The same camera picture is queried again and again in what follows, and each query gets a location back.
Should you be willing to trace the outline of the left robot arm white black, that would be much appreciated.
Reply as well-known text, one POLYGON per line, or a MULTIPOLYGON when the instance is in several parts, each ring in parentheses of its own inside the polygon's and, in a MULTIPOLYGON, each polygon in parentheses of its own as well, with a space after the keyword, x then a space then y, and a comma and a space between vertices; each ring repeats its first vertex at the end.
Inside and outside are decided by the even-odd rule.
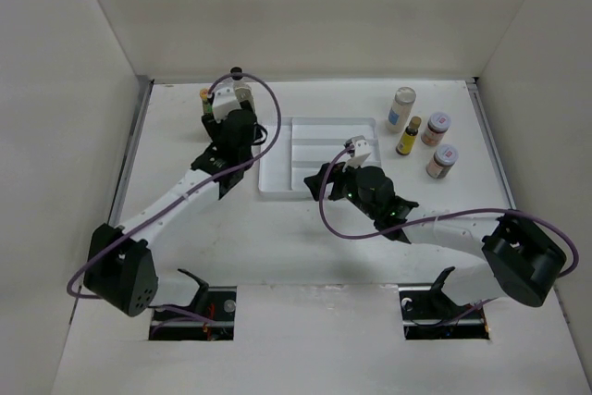
POLYGON ((179 228, 243 179, 266 131, 250 109, 233 110, 221 122, 204 117, 203 125, 211 143, 168 192, 119 226, 103 224, 92 235, 83 285, 127 316, 162 305, 175 305, 190 320, 206 312, 206 283, 180 265, 164 265, 163 257, 179 228))

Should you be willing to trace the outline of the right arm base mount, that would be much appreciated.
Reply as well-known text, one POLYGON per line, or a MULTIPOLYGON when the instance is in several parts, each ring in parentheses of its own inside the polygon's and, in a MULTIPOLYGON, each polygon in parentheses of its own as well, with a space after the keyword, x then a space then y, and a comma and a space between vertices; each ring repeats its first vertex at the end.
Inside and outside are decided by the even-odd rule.
POLYGON ((483 310, 488 300, 458 306, 428 286, 399 286, 399 298, 407 340, 489 339, 483 310))

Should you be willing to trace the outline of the yellow cap sauce bottle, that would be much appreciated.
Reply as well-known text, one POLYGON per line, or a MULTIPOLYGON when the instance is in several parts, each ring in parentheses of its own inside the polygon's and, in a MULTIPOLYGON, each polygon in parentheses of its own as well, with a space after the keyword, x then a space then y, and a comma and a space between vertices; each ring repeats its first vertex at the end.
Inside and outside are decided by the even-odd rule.
POLYGON ((209 99, 209 90, 202 88, 199 92, 202 101, 202 110, 204 115, 211 115, 213 113, 212 104, 209 99))

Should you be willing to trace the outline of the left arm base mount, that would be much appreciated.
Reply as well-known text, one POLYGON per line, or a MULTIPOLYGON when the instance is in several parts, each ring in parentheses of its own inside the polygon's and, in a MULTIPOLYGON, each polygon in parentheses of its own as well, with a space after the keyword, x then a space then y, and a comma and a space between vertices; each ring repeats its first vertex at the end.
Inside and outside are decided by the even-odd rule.
POLYGON ((237 304, 236 287, 212 287, 188 307, 153 312, 148 340, 231 341, 237 304))

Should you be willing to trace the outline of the glass bottle black cap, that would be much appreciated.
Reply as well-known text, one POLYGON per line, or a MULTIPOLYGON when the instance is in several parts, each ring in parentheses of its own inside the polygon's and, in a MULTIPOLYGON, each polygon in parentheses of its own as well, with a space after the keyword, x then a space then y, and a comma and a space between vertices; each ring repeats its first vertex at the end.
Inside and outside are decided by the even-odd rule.
POLYGON ((233 90, 238 102, 243 105, 244 103, 248 103, 250 109, 254 112, 254 99, 253 99, 253 92, 251 87, 248 85, 244 77, 242 76, 242 68, 240 67, 233 67, 230 69, 230 73, 232 74, 232 82, 233 82, 233 90))

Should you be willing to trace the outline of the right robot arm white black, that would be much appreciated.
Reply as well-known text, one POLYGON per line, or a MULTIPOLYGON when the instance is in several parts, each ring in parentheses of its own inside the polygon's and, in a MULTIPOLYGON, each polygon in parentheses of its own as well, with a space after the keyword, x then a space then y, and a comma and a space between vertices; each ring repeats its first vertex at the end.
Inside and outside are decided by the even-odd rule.
POLYGON ((372 220, 376 233, 390 241, 433 245, 478 258, 473 267, 449 266, 438 275, 428 302, 439 316, 498 297, 539 307, 567 260, 563 249, 529 217, 503 210, 481 217, 447 217, 400 197, 380 167, 323 164, 303 182, 315 201, 328 186, 329 200, 353 204, 372 220))

